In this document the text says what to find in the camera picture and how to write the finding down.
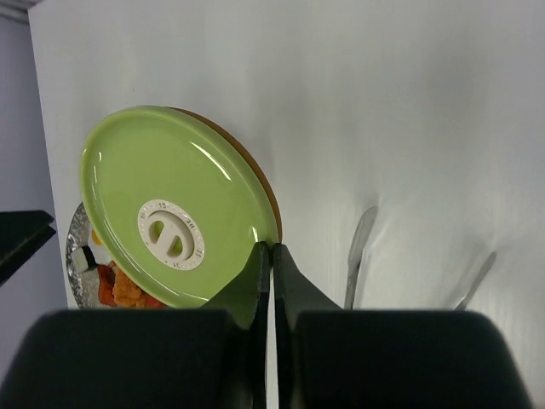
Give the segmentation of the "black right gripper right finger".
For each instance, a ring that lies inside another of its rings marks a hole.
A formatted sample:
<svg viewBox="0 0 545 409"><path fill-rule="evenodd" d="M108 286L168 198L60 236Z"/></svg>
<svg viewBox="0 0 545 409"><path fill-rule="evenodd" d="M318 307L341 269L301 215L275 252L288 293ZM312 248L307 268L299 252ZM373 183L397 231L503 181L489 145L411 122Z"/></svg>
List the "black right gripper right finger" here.
<svg viewBox="0 0 545 409"><path fill-rule="evenodd" d="M529 408L501 333L482 314L345 310L272 251L283 408Z"/></svg>

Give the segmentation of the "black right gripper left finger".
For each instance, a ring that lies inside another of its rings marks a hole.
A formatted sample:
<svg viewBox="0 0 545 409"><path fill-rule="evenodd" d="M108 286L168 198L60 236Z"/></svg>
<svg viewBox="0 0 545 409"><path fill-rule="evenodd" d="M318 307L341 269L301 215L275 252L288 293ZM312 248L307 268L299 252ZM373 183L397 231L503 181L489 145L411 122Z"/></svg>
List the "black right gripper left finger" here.
<svg viewBox="0 0 545 409"><path fill-rule="evenodd" d="M64 310L27 332L4 408L263 408L270 259L200 308Z"/></svg>

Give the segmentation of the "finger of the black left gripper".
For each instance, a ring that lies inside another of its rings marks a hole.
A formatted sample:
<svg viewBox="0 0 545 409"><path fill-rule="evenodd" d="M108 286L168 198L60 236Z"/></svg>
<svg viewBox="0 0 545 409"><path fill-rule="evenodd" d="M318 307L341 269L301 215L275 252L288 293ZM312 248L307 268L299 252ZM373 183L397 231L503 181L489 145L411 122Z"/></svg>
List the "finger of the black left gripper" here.
<svg viewBox="0 0 545 409"><path fill-rule="evenodd" d="M53 221L44 210L1 212L1 285L55 235Z"/></svg>

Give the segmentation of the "metal tongs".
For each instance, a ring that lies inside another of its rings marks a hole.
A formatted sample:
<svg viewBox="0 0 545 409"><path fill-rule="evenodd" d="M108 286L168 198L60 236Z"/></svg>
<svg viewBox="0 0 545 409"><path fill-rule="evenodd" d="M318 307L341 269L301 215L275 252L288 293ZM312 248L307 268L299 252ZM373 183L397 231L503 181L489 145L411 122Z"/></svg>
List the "metal tongs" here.
<svg viewBox="0 0 545 409"><path fill-rule="evenodd" d="M343 308L346 310L354 309L359 277L367 269L366 257L370 255L367 250L367 243L376 224L378 211L379 207L377 205L372 205L366 209L359 218L354 230L347 256L347 284L343 303ZM470 275L462 276L453 292L446 298L443 308L455 311L466 310L495 265L496 259L497 252L491 251L479 265L478 270L470 270Z"/></svg>

